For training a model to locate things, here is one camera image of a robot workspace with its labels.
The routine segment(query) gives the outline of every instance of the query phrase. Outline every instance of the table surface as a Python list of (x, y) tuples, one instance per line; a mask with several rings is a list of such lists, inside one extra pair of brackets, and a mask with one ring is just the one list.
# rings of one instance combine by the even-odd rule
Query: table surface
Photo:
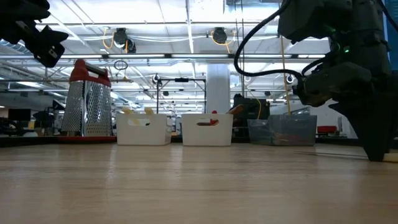
[(2, 148), (0, 223), (397, 223), (398, 164), (360, 155), (322, 144)]

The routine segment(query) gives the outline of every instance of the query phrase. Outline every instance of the ceiling pipe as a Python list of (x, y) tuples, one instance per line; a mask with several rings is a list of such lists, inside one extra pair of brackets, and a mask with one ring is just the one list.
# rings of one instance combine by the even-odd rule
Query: ceiling pipe
[[(261, 22), (261, 20), (258, 20), (257, 22), (245, 22), (245, 26), (256, 26), (258, 23)], [(187, 25), (187, 22), (110, 22), (110, 23), (64, 23), (64, 26), (68, 28), (74, 28), (74, 27), (81, 27), (81, 26), (86, 26), (86, 27), (128, 27), (128, 26), (185, 26)], [(231, 22), (191, 22), (191, 25), (193, 26), (235, 26), (236, 22), (231, 21)], [(60, 24), (57, 23), (41, 23), (37, 24), (36, 27), (39, 28), (44, 28), (45, 26), (61, 26)]]
[[(16, 91), (16, 92), (23, 92), (23, 91), (27, 91), (27, 92), (35, 92), (35, 91), (51, 91), (51, 92), (67, 92), (68, 90), (66, 89), (38, 89), (38, 88), (34, 88), (34, 89), (8, 89), (7, 91)], [(112, 91), (115, 92), (138, 92), (138, 93), (147, 93), (147, 92), (156, 92), (156, 89), (120, 89), (120, 88), (113, 88)], [(182, 92), (181, 89), (178, 88), (174, 88), (174, 89), (168, 89), (168, 88), (164, 88), (163, 91), (169, 91), (169, 92)], [(203, 90), (201, 89), (183, 89), (184, 92), (203, 92)], [(241, 89), (231, 89), (231, 91), (233, 92), (240, 92), (242, 91)], [(285, 92), (285, 90), (276, 90), (276, 89), (260, 89), (260, 88), (256, 88), (256, 89), (249, 89), (249, 90), (244, 90), (244, 91), (258, 91), (258, 92), (264, 92), (264, 91), (274, 91), (274, 92)]]
[(0, 64), (3, 65), (2, 68), (8, 69), (11, 72), (17, 72), (19, 74), (24, 74), (24, 75), (26, 75), (28, 77), (29, 76), (33, 76), (33, 77), (37, 77), (37, 78), (44, 78), (42, 75), (40, 75), (38, 73), (32, 72), (30, 70), (27, 70), (27, 69), (24, 69), (24, 68), (21, 68), (21, 67), (18, 67), (17, 65), (13, 65), (13, 64), (8, 63), (8, 62), (0, 61)]
[(63, 22), (61, 22), (61, 20), (57, 19), (54, 15), (51, 15), (56, 22), (58, 23), (58, 25), (64, 29), (65, 31), (67, 31), (69, 34), (71, 34), (72, 36), (74, 36), (76, 39), (78, 39), (84, 46), (88, 47), (89, 49), (91, 49), (94, 53), (97, 53), (96, 50), (94, 50), (86, 41), (84, 41), (82, 38), (80, 38), (77, 34), (75, 34), (71, 29), (69, 29)]
[(129, 66), (129, 68), (135, 72), (137, 75), (141, 76), (141, 80), (144, 81), (144, 83), (149, 86), (150, 88), (153, 88), (154, 86), (146, 79), (146, 77), (138, 70), (138, 68), (134, 66)]
[(189, 0), (185, 0), (185, 9), (187, 10), (187, 24), (188, 24), (188, 38), (189, 38), (189, 48), (191, 50), (191, 54), (193, 54), (193, 38), (192, 38), (192, 27), (191, 27), (191, 18), (189, 14)]
[[(19, 64), (16, 64), (15, 62), (16, 61), (13, 60), (9, 63), (11, 63), (13, 65), (19, 65)], [(111, 64), (113, 66), (112, 63), (114, 63), (114, 62), (115, 62), (115, 60), (112, 60), (109, 63), (104, 63), (103, 60), (97, 60), (97, 61), (90, 60), (90, 64), (96, 65), (99, 67), (105, 67), (105, 66), (108, 66), (109, 64)], [(179, 62), (183, 62), (183, 60), (169, 60), (168, 62), (130, 62), (130, 61), (128, 61), (126, 63), (128, 66), (145, 66), (146, 67), (146, 66), (173, 66)], [(23, 63), (24, 63), (23, 66), (27, 67), (27, 68), (43, 67), (43, 65), (41, 63), (36, 62), (36, 61), (29, 61), (29, 62), (23, 61)], [(74, 67), (74, 66), (75, 66), (75, 61), (72, 61), (72, 60), (68, 61), (68, 62), (58, 61), (57, 65), (56, 65), (56, 67)]]
[(30, 52), (30, 50), (28, 50), (25, 46), (23, 46), (21, 43), (18, 44), (12, 44), (6, 40), (0, 40), (0, 45), (6, 46), (6, 47), (10, 47), (22, 54), (32, 54)]

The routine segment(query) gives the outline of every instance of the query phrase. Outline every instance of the yellow object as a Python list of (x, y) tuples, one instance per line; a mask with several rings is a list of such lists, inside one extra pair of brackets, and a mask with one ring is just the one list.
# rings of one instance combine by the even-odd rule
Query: yellow object
[(123, 76), (123, 81), (125, 81), (125, 82), (132, 82), (126, 75)]
[[(124, 114), (134, 114), (134, 113), (136, 113), (132, 109), (128, 108), (127, 106), (123, 106), (122, 111), (124, 112)], [(140, 126), (138, 119), (133, 119), (132, 122), (134, 123), (134, 125)]]
[(155, 114), (152, 108), (144, 108), (145, 114), (146, 115), (153, 115)]
[(386, 153), (383, 162), (398, 162), (398, 153)]
[(127, 106), (123, 106), (122, 111), (124, 114), (133, 114), (135, 113), (132, 109), (128, 108)]
[(29, 121), (28, 125), (27, 125), (28, 129), (34, 129), (35, 128), (35, 122), (34, 121)]
[[(108, 28), (105, 28), (105, 30), (104, 30), (104, 37), (105, 37), (105, 34), (106, 34), (106, 31), (107, 31), (107, 30), (108, 30)], [(105, 39), (102, 40), (102, 43), (103, 43), (104, 47), (106, 47), (107, 49), (111, 49), (111, 48), (113, 47), (113, 37), (114, 37), (114, 32), (112, 33), (112, 42), (111, 42), (111, 46), (110, 46), (110, 47), (108, 47), (108, 46), (105, 44)]]

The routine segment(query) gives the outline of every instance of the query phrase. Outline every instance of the red item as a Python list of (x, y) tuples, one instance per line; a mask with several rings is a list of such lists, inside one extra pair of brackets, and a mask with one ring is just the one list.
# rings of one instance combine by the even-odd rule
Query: red item
[(111, 87), (111, 81), (108, 78), (108, 71), (88, 63), (86, 65), (86, 62), (83, 59), (78, 59), (75, 62), (75, 68), (70, 74), (69, 81), (92, 81)]
[[(214, 110), (214, 111), (212, 111), (211, 113), (212, 113), (212, 114), (217, 114), (217, 111)], [(217, 121), (218, 121), (218, 120), (215, 120), (215, 121), (214, 121), (214, 120), (210, 119), (210, 126), (216, 124)]]
[(318, 133), (335, 133), (337, 131), (336, 126), (318, 126)]

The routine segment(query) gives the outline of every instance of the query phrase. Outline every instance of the ceiling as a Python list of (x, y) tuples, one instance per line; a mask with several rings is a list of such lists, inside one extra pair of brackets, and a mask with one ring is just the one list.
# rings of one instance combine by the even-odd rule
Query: ceiling
[[(62, 42), (65, 54), (124, 54), (123, 49), (111, 46), (112, 33), (116, 28), (125, 27), (130, 39), (137, 47), (137, 54), (228, 54), (224, 45), (216, 45), (211, 32), (215, 27), (224, 27), (228, 40), (229, 52), (233, 54), (238, 48), (238, 39), (241, 42), (253, 27), (267, 16), (271, 15), (279, 7), (277, 1), (269, 1), (265, 4), (246, 4), (253, 0), (244, 0), (243, 12), (241, 5), (234, 7), (224, 5), (220, 0), (49, 0), (52, 16), (44, 19), (37, 25), (43, 29), (46, 25), (53, 30), (69, 33), (69, 38)], [(245, 46), (245, 54), (299, 54), (305, 58), (311, 54), (325, 54), (329, 51), (327, 40), (307, 39), (295, 45), (289, 40), (277, 36), (277, 19), (261, 29)], [(21, 42), (18, 47), (6, 45), (0, 42), (0, 54), (20, 55)], [(150, 95), (153, 92), (143, 92), (141, 89), (151, 89), (152, 77), (155, 74), (162, 78), (206, 78), (207, 65), (209, 63), (228, 63), (230, 74), (237, 77), (237, 73), (230, 59), (125, 59), (128, 63), (126, 70), (116, 70), (114, 63), (118, 59), (89, 59), (88, 62), (108, 69), (113, 82), (112, 89), (119, 99), (115, 100), (115, 107), (120, 109), (123, 99), (130, 103), (140, 103), (143, 106), (153, 106), (155, 103)], [(286, 60), (285, 68), (301, 71), (312, 60)], [(58, 82), (67, 80), (73, 69), (73, 59), (62, 59), (55, 68), (46, 69), (35, 60), (4, 59), (0, 77), (4, 80), (43, 80), (51, 82), (34, 83), (2, 83), (1, 88), (10, 89), (51, 89), (51, 93), (57, 93), (53, 97), (62, 100), (67, 95), (68, 83)], [(258, 72), (283, 68), (282, 57), (268, 60), (247, 60), (245, 70)], [(131, 82), (120, 82), (126, 76)], [(274, 74), (266, 77), (246, 78), (245, 85), (248, 89), (256, 89), (250, 92), (256, 97), (265, 97), (264, 90), (281, 90), (284, 88), (283, 74)], [(203, 102), (192, 99), (203, 99), (201, 88), (193, 83), (170, 82), (165, 89), (170, 89), (170, 99), (181, 99), (181, 105), (167, 106), (164, 110), (171, 113), (181, 111), (202, 112)], [(178, 89), (190, 89), (192, 91), (176, 91)], [(241, 89), (240, 82), (232, 86), (236, 91), (231, 92), (231, 97)], [(283, 97), (280, 91), (272, 92), (271, 98)]]

